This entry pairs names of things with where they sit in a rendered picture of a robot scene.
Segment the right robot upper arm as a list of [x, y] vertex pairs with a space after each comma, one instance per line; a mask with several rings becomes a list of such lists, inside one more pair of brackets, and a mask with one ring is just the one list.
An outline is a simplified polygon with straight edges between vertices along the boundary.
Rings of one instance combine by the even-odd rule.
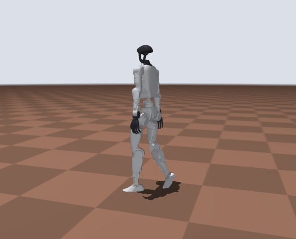
[[158, 91], [157, 91], [157, 96], [160, 94], [160, 84], [159, 84], [159, 70], [157, 69], [157, 78], [158, 78]]

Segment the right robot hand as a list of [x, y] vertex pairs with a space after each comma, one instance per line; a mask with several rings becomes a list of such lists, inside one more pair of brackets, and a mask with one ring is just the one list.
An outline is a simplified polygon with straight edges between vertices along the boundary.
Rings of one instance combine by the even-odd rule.
[[[160, 109], [160, 112], [161, 112], [161, 109]], [[162, 117], [161, 117], [161, 119], [159, 121], [156, 121], [156, 122], [158, 123], [158, 129], [160, 129], [161, 127], [163, 128], [163, 119], [162, 119]]]

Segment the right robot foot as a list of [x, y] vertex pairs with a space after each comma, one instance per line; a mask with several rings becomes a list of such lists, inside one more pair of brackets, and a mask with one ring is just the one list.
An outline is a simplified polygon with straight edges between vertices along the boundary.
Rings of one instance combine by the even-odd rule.
[[165, 182], [163, 185], [163, 189], [164, 188], [169, 188], [170, 185], [172, 184], [173, 179], [175, 178], [175, 175], [173, 172], [169, 172], [169, 174], [167, 175], [167, 177], [165, 178]]

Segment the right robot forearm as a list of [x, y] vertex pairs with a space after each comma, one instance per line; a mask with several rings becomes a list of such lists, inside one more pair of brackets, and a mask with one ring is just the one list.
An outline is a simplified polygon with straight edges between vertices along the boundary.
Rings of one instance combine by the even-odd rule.
[[156, 98], [154, 98], [154, 106], [157, 107], [157, 110], [160, 112], [161, 105], [160, 105], [161, 94], [159, 94]]

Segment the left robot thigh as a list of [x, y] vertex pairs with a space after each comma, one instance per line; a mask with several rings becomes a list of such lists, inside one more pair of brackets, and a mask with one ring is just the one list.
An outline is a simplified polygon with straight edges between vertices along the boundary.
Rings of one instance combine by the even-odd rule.
[[132, 149], [133, 155], [135, 151], [141, 150], [143, 152], [143, 157], [144, 157], [145, 151], [142, 148], [140, 148], [138, 144], [141, 141], [141, 137], [143, 134], [143, 128], [141, 126], [146, 126], [149, 121], [148, 113], [145, 113], [145, 112], [142, 113], [138, 120], [139, 120], [139, 129], [141, 132], [139, 132], [138, 134], [135, 134], [132, 132], [132, 129], [131, 129], [131, 135], [130, 135], [131, 149]]

